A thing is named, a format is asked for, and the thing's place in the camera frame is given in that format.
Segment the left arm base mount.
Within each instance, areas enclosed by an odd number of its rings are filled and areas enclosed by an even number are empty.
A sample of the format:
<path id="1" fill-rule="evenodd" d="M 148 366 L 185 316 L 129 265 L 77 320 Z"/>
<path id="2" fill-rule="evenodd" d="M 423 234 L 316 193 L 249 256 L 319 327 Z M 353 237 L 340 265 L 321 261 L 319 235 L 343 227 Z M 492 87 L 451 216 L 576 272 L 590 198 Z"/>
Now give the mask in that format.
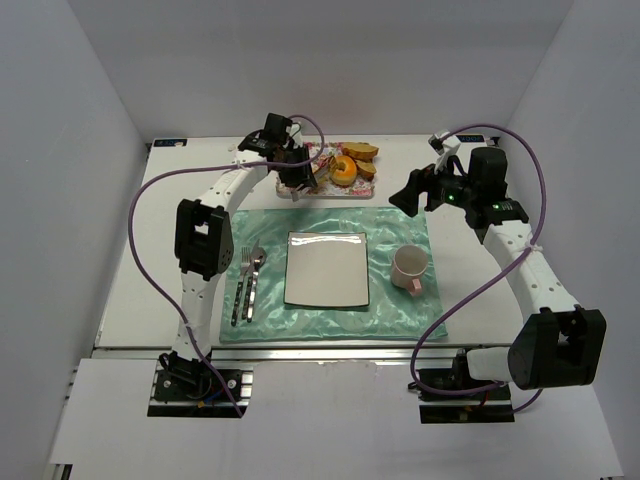
<path id="1" fill-rule="evenodd" d="M 198 359 L 176 352 L 159 356 L 147 408 L 148 417 L 240 418 L 250 398 L 249 372 L 220 369 L 216 376 Z"/>

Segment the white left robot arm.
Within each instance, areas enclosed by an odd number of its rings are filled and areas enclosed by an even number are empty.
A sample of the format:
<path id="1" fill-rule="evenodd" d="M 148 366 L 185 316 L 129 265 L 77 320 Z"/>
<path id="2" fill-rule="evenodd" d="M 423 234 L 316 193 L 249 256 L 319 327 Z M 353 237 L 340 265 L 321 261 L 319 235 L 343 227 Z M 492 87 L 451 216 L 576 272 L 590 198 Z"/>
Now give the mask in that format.
<path id="1" fill-rule="evenodd" d="M 199 363 L 209 355 L 215 291 L 234 256 L 232 217 L 273 171 L 294 190 L 317 185 L 294 119 L 270 113 L 262 129 L 240 142 L 232 166 L 206 193 L 179 203 L 174 253 L 182 280 L 182 323 L 172 346 L 177 357 Z"/>

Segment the orange ring bagel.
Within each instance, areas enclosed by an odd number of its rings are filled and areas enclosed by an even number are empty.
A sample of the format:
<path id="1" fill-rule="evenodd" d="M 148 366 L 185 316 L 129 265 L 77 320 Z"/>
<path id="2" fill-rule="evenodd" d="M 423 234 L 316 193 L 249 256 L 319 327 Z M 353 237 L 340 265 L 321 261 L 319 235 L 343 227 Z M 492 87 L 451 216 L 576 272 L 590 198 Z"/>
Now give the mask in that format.
<path id="1" fill-rule="evenodd" d="M 347 187 L 355 182 L 358 169 L 351 157 L 338 155 L 333 156 L 329 161 L 329 174 L 335 185 Z"/>

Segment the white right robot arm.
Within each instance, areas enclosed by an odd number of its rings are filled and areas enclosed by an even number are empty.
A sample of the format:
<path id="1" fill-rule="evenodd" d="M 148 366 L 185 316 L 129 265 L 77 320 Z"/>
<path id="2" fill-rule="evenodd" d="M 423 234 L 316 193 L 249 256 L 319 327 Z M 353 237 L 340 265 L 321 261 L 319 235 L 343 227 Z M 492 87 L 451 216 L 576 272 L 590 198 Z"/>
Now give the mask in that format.
<path id="1" fill-rule="evenodd" d="M 507 280 L 523 327 L 508 347 L 480 347 L 459 354 L 452 379 L 434 393 L 464 396 L 506 383 L 522 390 L 591 384 L 606 332 L 604 316 L 580 305 L 535 245 L 528 215 L 507 195 L 504 151 L 473 149 L 465 174 L 455 173 L 458 162 L 450 156 L 413 170 L 389 201 L 410 217 L 418 213 L 421 194 L 427 196 L 429 211 L 444 204 L 462 209 L 467 225 Z"/>

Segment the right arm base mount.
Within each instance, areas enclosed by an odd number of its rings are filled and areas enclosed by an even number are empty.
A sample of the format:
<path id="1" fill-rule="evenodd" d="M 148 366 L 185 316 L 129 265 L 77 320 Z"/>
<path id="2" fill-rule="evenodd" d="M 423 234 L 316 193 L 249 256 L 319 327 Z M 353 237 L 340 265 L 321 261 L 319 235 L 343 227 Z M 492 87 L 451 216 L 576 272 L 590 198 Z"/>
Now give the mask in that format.
<path id="1" fill-rule="evenodd" d="M 458 350 L 450 367 L 418 369 L 420 381 L 432 389 L 447 391 L 489 385 L 489 381 L 471 378 L 468 371 L 467 352 L 467 349 Z M 407 390 L 418 396 L 422 424 L 493 424 L 515 421 L 508 386 L 473 395 L 442 396 L 428 392 L 412 381 L 407 385 Z"/>

